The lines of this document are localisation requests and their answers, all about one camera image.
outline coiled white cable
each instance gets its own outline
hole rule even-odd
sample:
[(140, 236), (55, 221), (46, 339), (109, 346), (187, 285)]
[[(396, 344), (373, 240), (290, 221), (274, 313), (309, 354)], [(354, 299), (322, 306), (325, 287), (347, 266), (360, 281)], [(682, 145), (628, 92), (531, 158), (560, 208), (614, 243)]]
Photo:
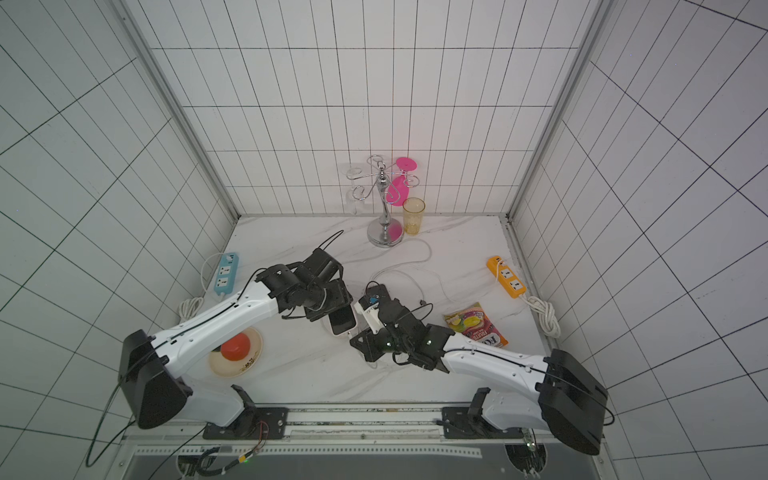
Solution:
[(178, 314), (179, 317), (181, 317), (181, 321), (185, 322), (190, 318), (194, 318), (194, 316), (197, 315), (197, 312), (200, 311), (200, 308), (203, 306), (205, 292), (208, 290), (208, 288), (205, 286), (205, 280), (203, 280), (204, 267), (208, 264), (208, 260), (215, 257), (216, 255), (224, 255), (225, 253), (226, 252), (212, 253), (208, 256), (207, 259), (203, 261), (203, 264), (200, 266), (200, 285), (203, 287), (203, 296), (188, 298), (185, 301), (179, 303)]
[(546, 336), (560, 338), (560, 324), (554, 316), (554, 306), (538, 298), (537, 296), (523, 296), (523, 301), (538, 314), (538, 324)]
[(200, 307), (203, 306), (203, 297), (197, 296), (195, 298), (188, 298), (185, 301), (179, 303), (179, 317), (181, 321), (186, 322), (190, 318), (194, 318), (197, 312), (200, 311)]

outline snack bag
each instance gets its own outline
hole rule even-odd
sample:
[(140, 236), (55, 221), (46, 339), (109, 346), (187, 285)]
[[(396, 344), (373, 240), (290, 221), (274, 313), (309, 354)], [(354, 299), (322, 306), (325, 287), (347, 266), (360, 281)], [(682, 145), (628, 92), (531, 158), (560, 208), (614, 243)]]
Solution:
[(485, 315), (480, 302), (460, 312), (443, 315), (442, 318), (453, 331), (463, 333), (477, 342), (490, 346), (504, 346), (508, 343)]

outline blue power strip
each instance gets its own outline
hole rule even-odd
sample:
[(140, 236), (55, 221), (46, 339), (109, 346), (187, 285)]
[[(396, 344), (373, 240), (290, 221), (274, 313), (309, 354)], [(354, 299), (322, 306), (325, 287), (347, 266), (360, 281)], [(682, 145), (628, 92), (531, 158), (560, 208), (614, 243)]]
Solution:
[(221, 256), (218, 270), (215, 272), (214, 292), (217, 295), (221, 293), (228, 295), (232, 293), (235, 287), (235, 274), (237, 273), (237, 262), (239, 257), (237, 253), (225, 253)]

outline orange power strip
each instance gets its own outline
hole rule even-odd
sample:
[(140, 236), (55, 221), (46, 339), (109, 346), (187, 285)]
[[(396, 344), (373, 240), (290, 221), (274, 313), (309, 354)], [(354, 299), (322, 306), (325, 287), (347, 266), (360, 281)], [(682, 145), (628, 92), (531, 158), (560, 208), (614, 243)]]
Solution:
[(488, 270), (498, 277), (498, 282), (504, 287), (504, 290), (507, 290), (509, 296), (517, 298), (525, 293), (525, 285), (523, 285), (501, 257), (491, 257), (486, 265), (488, 265)]

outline white tile wall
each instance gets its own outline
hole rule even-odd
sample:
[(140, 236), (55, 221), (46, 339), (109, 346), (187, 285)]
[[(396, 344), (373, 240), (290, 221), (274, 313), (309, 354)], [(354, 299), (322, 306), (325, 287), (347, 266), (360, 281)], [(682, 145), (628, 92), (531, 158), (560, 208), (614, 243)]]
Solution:
[[(36, 475), (85, 475), (123, 338), (173, 325), (233, 229), (112, 15), (105, 0), (0, 5), (2, 478), (47, 449), (55, 466)], [(163, 38), (186, 45), (181, 28)], [(96, 449), (127, 422), (118, 403)]]
[(515, 213), (620, 478), (762, 471), (765, 4), (617, 2)]
[(128, 3), (243, 214), (343, 212), (371, 154), (416, 160), (429, 211), (508, 210), (597, 5)]

